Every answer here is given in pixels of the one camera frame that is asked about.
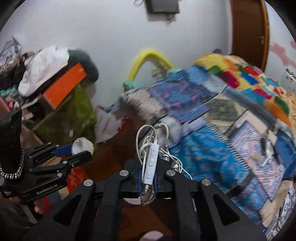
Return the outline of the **orange box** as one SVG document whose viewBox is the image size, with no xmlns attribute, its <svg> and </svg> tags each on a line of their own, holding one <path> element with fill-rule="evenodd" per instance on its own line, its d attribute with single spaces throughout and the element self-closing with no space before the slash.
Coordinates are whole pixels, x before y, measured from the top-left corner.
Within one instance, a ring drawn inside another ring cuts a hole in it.
<svg viewBox="0 0 296 241">
<path fill-rule="evenodd" d="M 43 93 L 39 102 L 47 111 L 54 111 L 86 75 L 82 64 L 77 63 Z"/>
</svg>

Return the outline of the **white tape roll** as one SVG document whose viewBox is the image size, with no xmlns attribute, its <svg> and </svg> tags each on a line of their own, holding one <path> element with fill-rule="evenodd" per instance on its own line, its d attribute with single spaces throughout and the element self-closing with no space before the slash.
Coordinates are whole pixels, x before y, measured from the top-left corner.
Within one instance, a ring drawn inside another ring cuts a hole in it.
<svg viewBox="0 0 296 241">
<path fill-rule="evenodd" d="M 71 153 L 73 155 L 79 154 L 81 152 L 88 151 L 91 155 L 94 153 L 94 145 L 91 141 L 85 137 L 77 138 L 71 147 Z"/>
</svg>

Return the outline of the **white trash bin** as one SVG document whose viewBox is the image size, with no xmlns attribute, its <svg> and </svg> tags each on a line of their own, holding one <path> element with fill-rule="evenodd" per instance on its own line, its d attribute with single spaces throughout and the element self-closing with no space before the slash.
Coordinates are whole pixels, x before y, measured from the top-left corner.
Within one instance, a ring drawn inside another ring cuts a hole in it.
<svg viewBox="0 0 296 241">
<path fill-rule="evenodd" d="M 141 205 L 140 197 L 138 197 L 138 198 L 124 198 L 123 200 L 131 205 Z"/>
</svg>

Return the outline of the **white sticker covered box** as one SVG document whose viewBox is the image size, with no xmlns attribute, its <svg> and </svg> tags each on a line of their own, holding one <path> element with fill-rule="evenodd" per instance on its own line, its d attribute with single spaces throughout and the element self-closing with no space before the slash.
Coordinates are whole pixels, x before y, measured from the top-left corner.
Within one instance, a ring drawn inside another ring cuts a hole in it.
<svg viewBox="0 0 296 241">
<path fill-rule="evenodd" d="M 293 72 L 291 72 L 289 69 L 286 69 L 282 75 L 280 85 L 288 93 L 293 93 L 295 95 L 296 94 L 295 74 Z"/>
</svg>

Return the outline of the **yellow curved baby gym bar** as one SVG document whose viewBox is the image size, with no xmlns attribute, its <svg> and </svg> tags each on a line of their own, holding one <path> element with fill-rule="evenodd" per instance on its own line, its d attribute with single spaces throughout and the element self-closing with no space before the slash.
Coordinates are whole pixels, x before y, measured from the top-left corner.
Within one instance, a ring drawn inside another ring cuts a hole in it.
<svg viewBox="0 0 296 241">
<path fill-rule="evenodd" d="M 165 57 L 162 53 L 154 49 L 144 49 L 136 57 L 133 66 L 127 76 L 127 80 L 123 82 L 123 92 L 127 92 L 130 89 L 137 88 L 138 81 L 136 81 L 137 75 L 141 68 L 149 63 L 152 70 L 152 77 L 161 75 L 166 77 L 169 69 L 175 69 L 174 64 Z"/>
</svg>

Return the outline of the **white red shopping bag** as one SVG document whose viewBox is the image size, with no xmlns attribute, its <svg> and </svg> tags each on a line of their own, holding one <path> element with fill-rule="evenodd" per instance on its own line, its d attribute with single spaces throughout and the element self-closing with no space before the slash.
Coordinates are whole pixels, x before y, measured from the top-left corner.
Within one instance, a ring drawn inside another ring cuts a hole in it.
<svg viewBox="0 0 296 241">
<path fill-rule="evenodd" d="M 94 126 L 95 142 L 102 143 L 113 138 L 122 129 L 128 116 L 128 111 L 116 106 L 95 108 L 97 123 Z"/>
</svg>

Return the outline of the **colourful checked blanket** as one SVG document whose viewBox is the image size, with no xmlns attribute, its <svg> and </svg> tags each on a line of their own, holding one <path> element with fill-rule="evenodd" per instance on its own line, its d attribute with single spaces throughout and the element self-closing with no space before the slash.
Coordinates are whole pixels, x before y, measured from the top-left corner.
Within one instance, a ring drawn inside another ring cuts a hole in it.
<svg viewBox="0 0 296 241">
<path fill-rule="evenodd" d="M 295 95 L 267 77 L 261 69 L 234 55 L 204 54 L 195 65 L 218 76 L 265 107 L 277 119 L 295 128 Z"/>
</svg>

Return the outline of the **blue patchwork bedsheet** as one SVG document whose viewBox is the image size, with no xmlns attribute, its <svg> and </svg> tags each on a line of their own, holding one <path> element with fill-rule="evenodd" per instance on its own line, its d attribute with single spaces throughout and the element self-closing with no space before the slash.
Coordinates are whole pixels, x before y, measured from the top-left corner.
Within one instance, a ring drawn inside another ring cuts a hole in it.
<svg viewBox="0 0 296 241">
<path fill-rule="evenodd" d="M 192 180 L 210 179 L 256 224 L 279 219 L 295 197 L 295 129 L 261 104 L 194 65 L 123 93 L 116 107 L 144 125 L 165 123 L 159 144 Z"/>
</svg>

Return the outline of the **wall mounted dark monitor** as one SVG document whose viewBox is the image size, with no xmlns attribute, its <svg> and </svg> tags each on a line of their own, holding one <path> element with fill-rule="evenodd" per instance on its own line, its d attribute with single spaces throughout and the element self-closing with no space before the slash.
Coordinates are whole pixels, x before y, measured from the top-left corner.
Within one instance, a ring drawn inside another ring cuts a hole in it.
<svg viewBox="0 0 296 241">
<path fill-rule="evenodd" d="M 177 0 L 145 0 L 149 14 L 178 14 L 179 3 Z"/>
</svg>

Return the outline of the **brown wooden door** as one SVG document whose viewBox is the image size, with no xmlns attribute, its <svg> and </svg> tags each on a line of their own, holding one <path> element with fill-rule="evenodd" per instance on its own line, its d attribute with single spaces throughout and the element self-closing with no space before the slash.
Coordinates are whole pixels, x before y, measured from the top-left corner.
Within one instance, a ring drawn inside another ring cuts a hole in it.
<svg viewBox="0 0 296 241">
<path fill-rule="evenodd" d="M 269 22 L 264 1 L 230 1 L 232 15 L 231 54 L 265 70 L 269 49 Z"/>
</svg>

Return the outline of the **white wired earphones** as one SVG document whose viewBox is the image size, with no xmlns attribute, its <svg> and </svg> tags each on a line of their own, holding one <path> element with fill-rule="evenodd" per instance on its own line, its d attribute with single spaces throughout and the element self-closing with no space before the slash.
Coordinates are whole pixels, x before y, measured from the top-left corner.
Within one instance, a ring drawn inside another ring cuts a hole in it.
<svg viewBox="0 0 296 241">
<path fill-rule="evenodd" d="M 166 143 L 159 144 L 157 130 L 160 128 L 165 129 L 165 141 L 167 141 L 169 139 L 169 128 L 165 123 L 158 123 L 155 126 L 143 125 L 139 128 L 135 137 L 137 159 L 142 165 L 142 190 L 139 196 L 141 206 L 152 203 L 156 198 L 154 175 L 159 154 L 162 155 L 163 160 L 171 164 L 173 171 L 186 173 L 192 180 L 190 173 L 184 169 L 182 161 L 169 152 L 168 145 Z"/>
</svg>

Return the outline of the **green plastic bag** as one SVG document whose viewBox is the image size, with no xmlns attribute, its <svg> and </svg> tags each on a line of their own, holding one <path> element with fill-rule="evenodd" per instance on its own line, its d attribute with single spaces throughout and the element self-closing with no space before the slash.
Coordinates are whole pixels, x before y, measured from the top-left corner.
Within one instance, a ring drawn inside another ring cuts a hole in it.
<svg viewBox="0 0 296 241">
<path fill-rule="evenodd" d="M 61 104 L 32 127 L 43 142 L 60 146 L 85 137 L 95 142 L 97 118 L 85 89 L 78 84 Z"/>
</svg>

